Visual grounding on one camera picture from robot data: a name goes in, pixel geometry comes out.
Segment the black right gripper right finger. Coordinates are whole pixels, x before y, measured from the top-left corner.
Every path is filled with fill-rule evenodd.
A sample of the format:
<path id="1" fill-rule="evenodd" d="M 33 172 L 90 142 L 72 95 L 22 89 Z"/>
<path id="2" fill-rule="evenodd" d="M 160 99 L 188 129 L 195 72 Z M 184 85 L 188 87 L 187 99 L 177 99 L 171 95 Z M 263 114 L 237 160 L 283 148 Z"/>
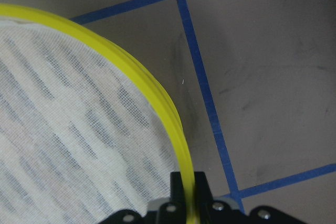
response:
<path id="1" fill-rule="evenodd" d="M 195 172 L 195 199 L 200 223 L 216 223 L 216 209 L 204 172 Z"/>

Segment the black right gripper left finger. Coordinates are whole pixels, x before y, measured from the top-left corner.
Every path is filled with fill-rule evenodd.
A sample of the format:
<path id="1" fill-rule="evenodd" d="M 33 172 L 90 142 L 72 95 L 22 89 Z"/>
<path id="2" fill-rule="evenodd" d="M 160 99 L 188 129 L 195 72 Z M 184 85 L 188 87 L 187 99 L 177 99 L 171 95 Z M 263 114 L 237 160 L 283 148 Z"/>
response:
<path id="1" fill-rule="evenodd" d="M 170 173 L 170 196 L 160 204 L 156 223 L 186 223 L 186 202 L 180 172 Z"/>

